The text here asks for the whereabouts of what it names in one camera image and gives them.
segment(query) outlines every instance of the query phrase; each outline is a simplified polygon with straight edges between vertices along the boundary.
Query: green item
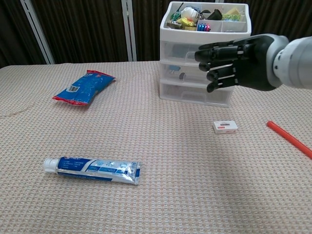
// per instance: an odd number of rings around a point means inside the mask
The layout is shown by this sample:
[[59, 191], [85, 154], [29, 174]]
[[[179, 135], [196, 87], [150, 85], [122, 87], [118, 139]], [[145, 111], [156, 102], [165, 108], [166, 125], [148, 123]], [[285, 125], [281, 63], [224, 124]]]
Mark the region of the green item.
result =
[[240, 21], [240, 15], [222, 15], [222, 20]]
[[179, 8], [171, 15], [170, 19], [171, 21], [176, 21], [178, 18], [181, 17], [181, 12], [180, 12], [180, 8], [184, 3], [182, 3]]

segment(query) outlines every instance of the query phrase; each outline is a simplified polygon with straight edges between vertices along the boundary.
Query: red edge of wrapper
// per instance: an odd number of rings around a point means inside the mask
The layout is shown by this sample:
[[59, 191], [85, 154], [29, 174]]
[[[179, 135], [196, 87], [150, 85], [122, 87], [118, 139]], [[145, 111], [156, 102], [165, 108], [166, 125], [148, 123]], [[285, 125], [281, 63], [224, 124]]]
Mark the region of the red edge of wrapper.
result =
[[103, 73], [103, 72], [94, 71], [94, 70], [87, 70], [87, 73], [96, 73], [96, 74], [105, 75], [105, 76], [108, 76], [108, 77], [116, 79], [115, 77], [113, 77], [113, 76], [111, 76], [109, 74], [106, 74], [106, 73]]
[[76, 106], [84, 106], [84, 105], [87, 105], [86, 102], [68, 100], [68, 99], [64, 99], [64, 98], [58, 97], [58, 96], [53, 96], [52, 99], [57, 100], [57, 101], [64, 101], [64, 102], [67, 102], [67, 103], [69, 103], [69, 104], [76, 105]]

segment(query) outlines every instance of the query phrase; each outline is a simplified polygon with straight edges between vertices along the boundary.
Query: blue and white toothpaste tube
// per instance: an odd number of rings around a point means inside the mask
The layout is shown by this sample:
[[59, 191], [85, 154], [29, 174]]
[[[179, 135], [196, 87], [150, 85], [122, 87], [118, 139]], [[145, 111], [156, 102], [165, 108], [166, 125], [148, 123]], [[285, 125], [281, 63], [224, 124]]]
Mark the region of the blue and white toothpaste tube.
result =
[[99, 179], [104, 181], [138, 184], [140, 162], [89, 159], [80, 157], [47, 158], [44, 171], [62, 176]]

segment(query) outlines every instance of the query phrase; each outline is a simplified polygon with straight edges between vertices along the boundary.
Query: red straw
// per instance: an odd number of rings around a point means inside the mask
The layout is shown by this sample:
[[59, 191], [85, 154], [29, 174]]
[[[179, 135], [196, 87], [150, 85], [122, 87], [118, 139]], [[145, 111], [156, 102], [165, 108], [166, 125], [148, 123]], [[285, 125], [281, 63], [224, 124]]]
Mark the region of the red straw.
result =
[[306, 145], [302, 144], [298, 139], [294, 138], [292, 135], [290, 135], [284, 129], [282, 129], [281, 127], [276, 125], [273, 121], [268, 121], [267, 126], [269, 128], [271, 128], [273, 131], [280, 134], [287, 141], [289, 141], [291, 144], [293, 144], [295, 147], [297, 147], [297, 149], [299, 149], [306, 156], [308, 156], [310, 159], [312, 159], [312, 150], [310, 150]]

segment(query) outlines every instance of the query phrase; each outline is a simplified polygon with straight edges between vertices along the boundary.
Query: yellow object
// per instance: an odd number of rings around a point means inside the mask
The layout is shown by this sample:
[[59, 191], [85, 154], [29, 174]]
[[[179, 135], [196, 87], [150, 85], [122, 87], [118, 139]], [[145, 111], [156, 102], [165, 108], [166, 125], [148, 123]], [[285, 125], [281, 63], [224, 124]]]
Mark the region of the yellow object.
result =
[[236, 7], [233, 7], [231, 10], [229, 10], [225, 15], [239, 15], [239, 11]]
[[178, 23], [182, 24], [184, 27], [194, 27], [194, 22], [191, 20], [188, 20], [187, 18], [180, 18], [177, 20]]
[[184, 27], [184, 30], [196, 31], [196, 27]]

